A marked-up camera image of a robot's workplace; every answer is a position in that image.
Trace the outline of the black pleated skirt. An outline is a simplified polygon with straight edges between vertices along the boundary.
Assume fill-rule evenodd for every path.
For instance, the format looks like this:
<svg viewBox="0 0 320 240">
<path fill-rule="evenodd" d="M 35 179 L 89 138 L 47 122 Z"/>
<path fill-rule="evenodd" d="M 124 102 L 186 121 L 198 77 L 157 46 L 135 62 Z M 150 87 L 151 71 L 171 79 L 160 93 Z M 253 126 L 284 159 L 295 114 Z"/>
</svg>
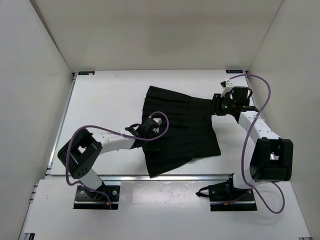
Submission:
<svg viewBox="0 0 320 240">
<path fill-rule="evenodd" d="M 142 107 L 142 120 L 152 113 L 167 116 L 160 126 L 161 138 L 146 143 L 142 150 L 151 178 L 174 170 L 193 159 L 221 155 L 212 115 L 214 101 L 150 86 Z"/>
</svg>

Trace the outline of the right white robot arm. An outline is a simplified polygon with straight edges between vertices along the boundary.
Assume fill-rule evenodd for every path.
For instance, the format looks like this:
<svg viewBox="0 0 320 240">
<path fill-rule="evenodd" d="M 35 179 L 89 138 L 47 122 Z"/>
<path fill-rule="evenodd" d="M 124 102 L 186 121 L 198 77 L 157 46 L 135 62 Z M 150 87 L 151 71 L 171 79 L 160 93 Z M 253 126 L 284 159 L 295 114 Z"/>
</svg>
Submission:
<svg viewBox="0 0 320 240">
<path fill-rule="evenodd" d="M 254 150 L 248 164 L 241 160 L 241 171 L 232 175 L 232 183 L 224 187 L 224 195 L 236 200 L 242 189 L 264 183 L 286 182 L 292 176 L 293 142 L 276 134 L 259 116 L 259 110 L 250 104 L 253 91 L 245 86 L 223 84 L 223 92 L 213 96 L 214 114 L 231 115 L 252 140 Z"/>
</svg>

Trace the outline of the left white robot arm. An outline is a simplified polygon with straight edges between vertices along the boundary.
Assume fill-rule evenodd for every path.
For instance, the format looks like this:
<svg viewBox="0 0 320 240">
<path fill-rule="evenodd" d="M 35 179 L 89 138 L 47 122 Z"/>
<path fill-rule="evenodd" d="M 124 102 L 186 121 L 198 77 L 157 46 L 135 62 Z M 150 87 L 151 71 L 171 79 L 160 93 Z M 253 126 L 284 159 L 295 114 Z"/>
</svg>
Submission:
<svg viewBox="0 0 320 240">
<path fill-rule="evenodd" d="M 93 170 L 97 158 L 113 151 L 142 147 L 149 139 L 159 136 L 161 125 L 161 118 L 148 117 L 142 124 L 127 127 L 125 130 L 129 134 L 113 134 L 108 131 L 91 133 L 85 127 L 79 129 L 57 154 L 65 166 L 67 184 L 72 185 L 69 180 L 71 176 L 77 183 L 87 187 L 86 191 L 93 199 L 101 198 L 106 186 Z"/>
</svg>

